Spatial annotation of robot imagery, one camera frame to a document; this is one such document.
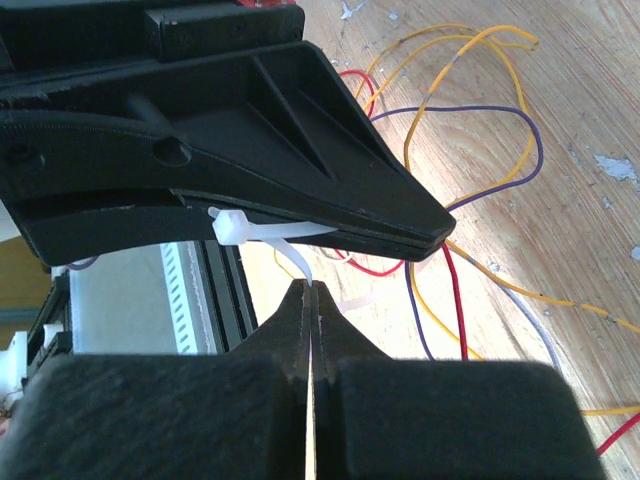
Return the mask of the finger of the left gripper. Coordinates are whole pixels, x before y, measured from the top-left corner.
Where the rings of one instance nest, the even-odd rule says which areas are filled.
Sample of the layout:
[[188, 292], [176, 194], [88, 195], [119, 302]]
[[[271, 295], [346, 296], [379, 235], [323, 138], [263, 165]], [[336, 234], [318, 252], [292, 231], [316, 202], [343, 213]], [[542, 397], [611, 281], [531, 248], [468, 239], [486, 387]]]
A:
[[[183, 203], [168, 192], [108, 190], [10, 202], [9, 215], [33, 253], [49, 266], [134, 247], [183, 241], [216, 240], [210, 206], [242, 210], [255, 224], [290, 223], [256, 211], [195, 201]], [[423, 246], [335, 228], [334, 232], [287, 239], [401, 260], [421, 261], [434, 253], [440, 239]]]

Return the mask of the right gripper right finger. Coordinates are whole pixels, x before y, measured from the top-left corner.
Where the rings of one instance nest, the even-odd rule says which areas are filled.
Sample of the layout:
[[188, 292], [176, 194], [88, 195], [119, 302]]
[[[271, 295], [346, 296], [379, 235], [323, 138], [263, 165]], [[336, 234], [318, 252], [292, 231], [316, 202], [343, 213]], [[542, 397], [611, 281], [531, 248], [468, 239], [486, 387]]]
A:
[[322, 479], [601, 479], [560, 374], [524, 361], [400, 360], [312, 288]]

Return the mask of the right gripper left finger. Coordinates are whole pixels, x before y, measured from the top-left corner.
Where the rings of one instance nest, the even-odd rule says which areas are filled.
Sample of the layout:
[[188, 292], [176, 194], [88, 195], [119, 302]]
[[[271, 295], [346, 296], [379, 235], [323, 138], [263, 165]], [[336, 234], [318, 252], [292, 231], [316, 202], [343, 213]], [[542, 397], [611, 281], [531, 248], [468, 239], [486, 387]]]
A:
[[301, 479], [312, 290], [222, 355], [68, 355], [28, 384], [5, 479]]

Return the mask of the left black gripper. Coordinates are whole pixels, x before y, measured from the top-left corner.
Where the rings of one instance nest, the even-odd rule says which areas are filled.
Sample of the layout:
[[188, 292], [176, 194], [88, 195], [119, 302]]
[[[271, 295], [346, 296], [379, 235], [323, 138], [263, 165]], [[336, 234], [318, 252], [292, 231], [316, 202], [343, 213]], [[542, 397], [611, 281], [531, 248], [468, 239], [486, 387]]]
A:
[[10, 202], [142, 190], [441, 244], [454, 218], [324, 54], [299, 41], [304, 25], [293, 1], [2, 2], [8, 212]]

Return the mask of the white zip tie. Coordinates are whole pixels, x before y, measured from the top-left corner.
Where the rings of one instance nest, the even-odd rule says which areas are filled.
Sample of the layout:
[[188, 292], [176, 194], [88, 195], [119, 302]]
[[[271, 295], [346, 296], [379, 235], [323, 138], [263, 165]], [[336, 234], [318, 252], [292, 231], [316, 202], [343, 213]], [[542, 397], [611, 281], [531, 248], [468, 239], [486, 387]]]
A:
[[239, 246], [249, 241], [263, 242], [287, 257], [304, 275], [305, 281], [311, 285], [312, 270], [305, 258], [287, 242], [297, 239], [324, 235], [335, 231], [335, 228], [313, 222], [290, 222], [255, 224], [248, 220], [242, 210], [221, 210], [210, 206], [207, 211], [213, 219], [212, 228], [216, 240], [222, 246]]

